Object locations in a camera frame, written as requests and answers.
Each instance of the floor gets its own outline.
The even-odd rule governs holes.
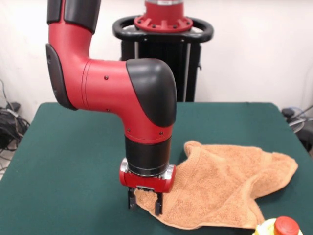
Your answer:
[[[2,151],[0,153],[0,180],[2,179],[6,171],[6,169],[4,170],[1,170],[1,169],[9,166],[13,155],[14,155],[14,152],[10,152],[10,151]]]

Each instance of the black metal frame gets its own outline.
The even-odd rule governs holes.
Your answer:
[[[134,19],[135,16],[125,17],[113,24],[114,35],[122,40],[121,60],[127,61],[136,58],[135,44],[137,43],[137,58],[156,58],[166,62],[175,77],[178,101],[193,102],[197,71],[200,66],[200,43],[212,39],[214,33],[212,25],[191,18],[193,27],[201,29],[202,32],[197,33],[191,29],[182,33],[153,33],[144,32],[135,26],[128,27],[134,25]]]

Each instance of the white wall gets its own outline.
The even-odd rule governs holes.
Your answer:
[[[102,0],[91,57],[120,57],[112,24],[141,14],[143,3]],[[186,15],[215,28],[214,39],[202,46],[196,101],[308,106],[313,101],[312,12],[312,0],[185,0]],[[29,120],[42,102],[55,101],[45,22],[46,0],[0,0],[0,78]]]

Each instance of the red flange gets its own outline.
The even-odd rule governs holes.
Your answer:
[[[141,177],[123,170],[119,172],[119,179],[122,185],[130,188],[145,188],[154,192],[169,193],[173,187],[175,175],[176,166],[173,166],[172,174],[167,179],[161,177]]]
[[[183,0],[146,0],[146,13],[136,17],[137,28],[156,33],[180,33],[191,29],[193,21],[184,17]]]

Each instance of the red bottle cap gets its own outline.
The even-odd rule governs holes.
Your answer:
[[[298,235],[300,227],[293,219],[282,216],[276,219],[274,224],[275,235]]]

